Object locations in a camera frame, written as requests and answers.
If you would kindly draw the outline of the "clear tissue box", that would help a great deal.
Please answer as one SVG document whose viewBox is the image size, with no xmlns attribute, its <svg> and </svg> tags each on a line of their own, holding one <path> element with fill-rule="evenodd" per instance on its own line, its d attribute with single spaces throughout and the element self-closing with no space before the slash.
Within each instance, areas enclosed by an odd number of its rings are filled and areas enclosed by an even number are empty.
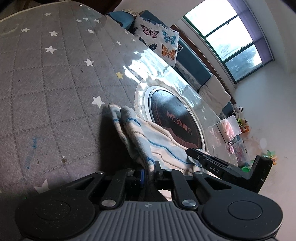
<svg viewBox="0 0 296 241">
<path fill-rule="evenodd" d="M 240 126 L 235 116 L 233 115 L 228 118 L 222 119 L 216 125 L 225 143 L 232 141 L 237 135 L 240 135 L 242 133 Z"/>
</svg>

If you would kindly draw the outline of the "stuffed toys pile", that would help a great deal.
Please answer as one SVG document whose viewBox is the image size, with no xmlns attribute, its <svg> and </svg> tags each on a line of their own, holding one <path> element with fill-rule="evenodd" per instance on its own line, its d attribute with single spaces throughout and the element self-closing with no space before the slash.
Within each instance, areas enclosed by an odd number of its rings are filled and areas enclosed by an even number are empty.
<svg viewBox="0 0 296 241">
<path fill-rule="evenodd" d="M 247 133 L 250 131 L 250 126 L 249 122 L 242 116 L 243 110 L 244 108 L 241 106 L 234 107 L 232 114 L 235 116 L 241 132 Z"/>
</svg>

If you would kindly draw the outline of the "green plastic basin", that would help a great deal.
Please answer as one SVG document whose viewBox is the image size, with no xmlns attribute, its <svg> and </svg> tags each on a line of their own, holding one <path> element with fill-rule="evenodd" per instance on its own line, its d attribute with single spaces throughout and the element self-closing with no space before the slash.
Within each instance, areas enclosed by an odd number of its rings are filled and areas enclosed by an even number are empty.
<svg viewBox="0 0 296 241">
<path fill-rule="evenodd" d="M 240 168 L 243 172 L 248 173 L 250 172 L 250 165 L 248 163 L 245 163 L 241 168 Z"/>
</svg>

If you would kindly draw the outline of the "green framed window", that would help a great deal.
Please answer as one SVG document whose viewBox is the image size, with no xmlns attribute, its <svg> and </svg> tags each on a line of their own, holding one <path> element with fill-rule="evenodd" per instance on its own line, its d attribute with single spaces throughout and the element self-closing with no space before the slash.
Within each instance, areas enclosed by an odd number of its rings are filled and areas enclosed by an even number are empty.
<svg viewBox="0 0 296 241">
<path fill-rule="evenodd" d="M 274 60 L 246 1 L 203 1 L 183 18 L 214 52 L 234 83 Z"/>
</svg>

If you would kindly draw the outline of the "clear plastic storage box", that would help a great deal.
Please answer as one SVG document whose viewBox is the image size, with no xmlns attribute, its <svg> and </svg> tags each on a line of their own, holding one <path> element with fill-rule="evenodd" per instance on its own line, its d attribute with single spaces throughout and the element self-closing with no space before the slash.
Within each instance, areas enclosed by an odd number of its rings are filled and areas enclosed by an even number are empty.
<svg viewBox="0 0 296 241">
<path fill-rule="evenodd" d="M 243 167 L 250 161 L 250 157 L 248 151 L 244 145 L 243 140 L 238 140 L 237 142 L 232 144 L 234 149 L 234 154 L 237 158 L 238 167 Z"/>
</svg>

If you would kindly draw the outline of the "pink hair scrunchie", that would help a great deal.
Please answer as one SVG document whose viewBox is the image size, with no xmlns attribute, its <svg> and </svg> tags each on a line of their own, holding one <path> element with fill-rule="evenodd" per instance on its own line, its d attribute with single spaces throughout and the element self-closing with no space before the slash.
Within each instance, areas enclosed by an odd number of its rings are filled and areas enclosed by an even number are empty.
<svg viewBox="0 0 296 241">
<path fill-rule="evenodd" d="M 231 143 L 227 144 L 227 150 L 230 154 L 234 154 L 234 148 Z"/>
</svg>

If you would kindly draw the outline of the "butterfly print pillow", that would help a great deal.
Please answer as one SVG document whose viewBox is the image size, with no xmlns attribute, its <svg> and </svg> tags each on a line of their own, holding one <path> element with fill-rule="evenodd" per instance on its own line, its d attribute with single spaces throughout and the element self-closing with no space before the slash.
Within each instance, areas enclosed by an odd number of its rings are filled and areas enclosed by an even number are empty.
<svg viewBox="0 0 296 241">
<path fill-rule="evenodd" d="M 180 46 L 179 32 L 141 16 L 135 18 L 133 26 L 134 35 L 174 68 Z"/>
</svg>

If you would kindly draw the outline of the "blue sofa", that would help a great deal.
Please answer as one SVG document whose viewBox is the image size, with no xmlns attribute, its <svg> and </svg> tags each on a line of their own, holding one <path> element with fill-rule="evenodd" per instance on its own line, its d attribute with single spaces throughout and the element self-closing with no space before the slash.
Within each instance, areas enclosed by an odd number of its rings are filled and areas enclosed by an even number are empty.
<svg viewBox="0 0 296 241">
<path fill-rule="evenodd" d="M 123 28 L 130 31 L 132 34 L 135 32 L 135 19 L 138 16 L 134 16 L 131 13 L 125 11 L 113 11 L 107 14 Z M 186 80 L 196 92 L 200 91 L 200 88 L 205 85 L 212 75 L 215 75 L 225 92 L 231 94 L 228 87 L 222 80 L 221 76 L 214 69 L 212 64 L 201 53 L 197 46 L 175 25 L 172 25 L 172 29 L 179 32 L 179 52 L 177 53 L 177 62 L 174 70 Z"/>
</svg>

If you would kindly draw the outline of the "black induction cooktop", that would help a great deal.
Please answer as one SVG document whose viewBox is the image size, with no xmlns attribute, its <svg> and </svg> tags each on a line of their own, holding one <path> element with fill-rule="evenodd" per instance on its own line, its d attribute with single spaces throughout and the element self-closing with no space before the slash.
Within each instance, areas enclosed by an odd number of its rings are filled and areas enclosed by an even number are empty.
<svg viewBox="0 0 296 241">
<path fill-rule="evenodd" d="M 207 149 L 205 134 L 198 117 L 176 93 L 160 86 L 138 85 L 134 95 L 137 115 L 167 130 L 186 148 Z"/>
</svg>

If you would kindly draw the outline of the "beige plain pillow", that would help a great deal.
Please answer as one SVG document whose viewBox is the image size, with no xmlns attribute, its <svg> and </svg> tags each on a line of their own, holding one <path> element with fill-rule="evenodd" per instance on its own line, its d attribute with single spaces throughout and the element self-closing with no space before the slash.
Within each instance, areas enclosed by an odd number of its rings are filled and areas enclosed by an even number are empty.
<svg viewBox="0 0 296 241">
<path fill-rule="evenodd" d="M 231 96 L 226 92 L 215 75 L 212 75 L 210 79 L 201 86 L 198 94 L 217 115 L 221 114 L 224 107 L 231 100 Z"/>
</svg>

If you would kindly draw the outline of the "blue striped knit sweater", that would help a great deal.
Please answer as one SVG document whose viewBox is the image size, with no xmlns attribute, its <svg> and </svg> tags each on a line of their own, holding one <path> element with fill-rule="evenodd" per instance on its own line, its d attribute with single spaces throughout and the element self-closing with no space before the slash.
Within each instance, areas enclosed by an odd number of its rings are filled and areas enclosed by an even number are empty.
<svg viewBox="0 0 296 241">
<path fill-rule="evenodd" d="M 205 171 L 169 131 L 141 119 L 128 106 L 104 106 L 100 132 L 102 154 L 111 156 L 108 163 L 113 168 L 140 167 L 151 174 L 158 161 L 162 169 L 175 169 L 189 176 Z"/>
</svg>

